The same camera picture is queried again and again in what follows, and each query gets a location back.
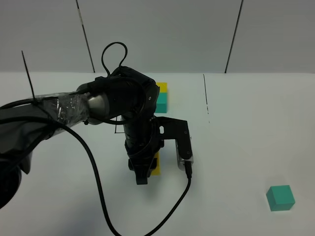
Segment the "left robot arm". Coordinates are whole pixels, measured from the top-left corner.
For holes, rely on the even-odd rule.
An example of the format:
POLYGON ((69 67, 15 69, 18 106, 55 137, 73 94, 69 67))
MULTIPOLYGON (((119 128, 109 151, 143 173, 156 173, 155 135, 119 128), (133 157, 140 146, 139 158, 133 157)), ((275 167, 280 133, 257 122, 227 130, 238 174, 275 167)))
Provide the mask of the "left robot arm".
POLYGON ((122 125, 129 165, 138 184, 155 168, 154 113, 160 89, 156 82, 119 66, 74 92, 46 94, 6 104, 0 109, 0 204, 17 193, 21 174, 31 170, 38 144, 83 122, 122 125))

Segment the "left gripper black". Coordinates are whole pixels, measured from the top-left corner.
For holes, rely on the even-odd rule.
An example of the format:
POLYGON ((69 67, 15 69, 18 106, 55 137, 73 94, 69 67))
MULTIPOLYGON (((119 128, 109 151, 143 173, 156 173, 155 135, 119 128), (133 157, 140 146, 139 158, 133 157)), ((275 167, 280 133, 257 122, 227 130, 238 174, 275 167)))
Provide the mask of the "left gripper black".
POLYGON ((156 134, 155 118, 154 114, 146 114, 134 122, 123 125, 126 137, 125 147, 129 156, 128 167, 134 170, 137 185, 148 184, 148 178, 157 167, 157 160, 151 160, 151 157, 154 158, 164 145, 162 141, 152 141, 156 134))

